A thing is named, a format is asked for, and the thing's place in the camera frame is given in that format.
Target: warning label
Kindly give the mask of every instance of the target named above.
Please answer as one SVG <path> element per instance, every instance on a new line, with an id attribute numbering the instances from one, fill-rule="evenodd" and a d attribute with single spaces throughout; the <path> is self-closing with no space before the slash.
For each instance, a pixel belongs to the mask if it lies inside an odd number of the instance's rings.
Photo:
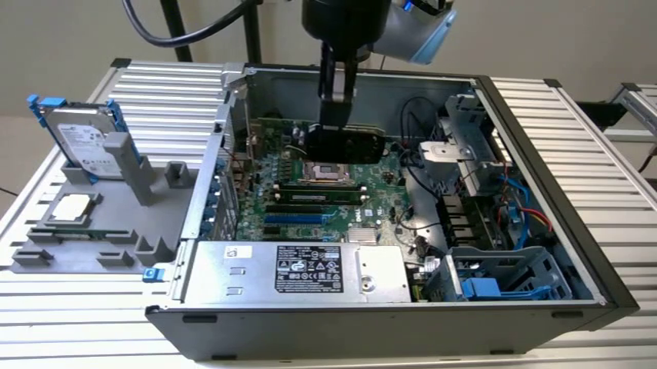
<path id="1" fill-rule="evenodd" d="M 339 246 L 278 246 L 275 288 L 283 294 L 344 292 Z"/>

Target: red cable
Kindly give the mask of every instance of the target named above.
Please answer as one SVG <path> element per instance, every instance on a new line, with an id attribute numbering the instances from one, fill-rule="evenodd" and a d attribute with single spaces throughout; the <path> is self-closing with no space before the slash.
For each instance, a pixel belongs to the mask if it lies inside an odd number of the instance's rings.
<path id="1" fill-rule="evenodd" d="M 545 216 L 543 213 L 541 213 L 538 210 L 534 210 L 534 209 L 527 209 L 527 208 L 521 208 L 521 211 L 525 211 L 527 213 L 531 213 L 533 215 L 535 215 L 538 218 L 543 219 L 545 223 L 547 223 L 547 230 L 551 232 L 553 231 L 553 223 L 551 221 L 547 219 L 547 217 Z"/>

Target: hard drive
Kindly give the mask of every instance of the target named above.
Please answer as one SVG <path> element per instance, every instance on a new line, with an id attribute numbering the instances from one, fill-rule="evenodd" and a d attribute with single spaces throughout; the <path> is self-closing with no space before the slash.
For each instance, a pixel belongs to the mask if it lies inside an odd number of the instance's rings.
<path id="1" fill-rule="evenodd" d="M 104 138 L 111 132 L 127 132 L 121 109 L 113 100 L 107 105 L 67 102 L 47 97 L 28 97 L 29 110 L 51 135 L 68 159 L 69 166 L 81 168 L 92 181 L 121 179 L 113 156 L 104 150 Z M 132 151 L 140 160 L 136 147 Z"/>

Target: blue pcie slot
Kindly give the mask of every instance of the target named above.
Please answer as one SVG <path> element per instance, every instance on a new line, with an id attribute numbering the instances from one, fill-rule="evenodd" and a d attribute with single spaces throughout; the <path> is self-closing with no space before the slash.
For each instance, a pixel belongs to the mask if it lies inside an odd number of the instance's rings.
<path id="1" fill-rule="evenodd" d="M 274 224 L 323 224 L 322 215 L 267 215 L 264 223 Z"/>

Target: motherboard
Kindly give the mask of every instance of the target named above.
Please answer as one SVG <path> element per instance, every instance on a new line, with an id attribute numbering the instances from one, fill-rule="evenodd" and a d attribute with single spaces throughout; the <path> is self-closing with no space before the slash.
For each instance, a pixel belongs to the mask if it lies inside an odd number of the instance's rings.
<path id="1" fill-rule="evenodd" d="M 306 161 L 306 124 L 262 118 L 252 125 L 263 139 L 238 193 L 236 239 L 410 244 L 411 233 L 398 227 L 410 202 L 394 143 L 377 165 Z"/>

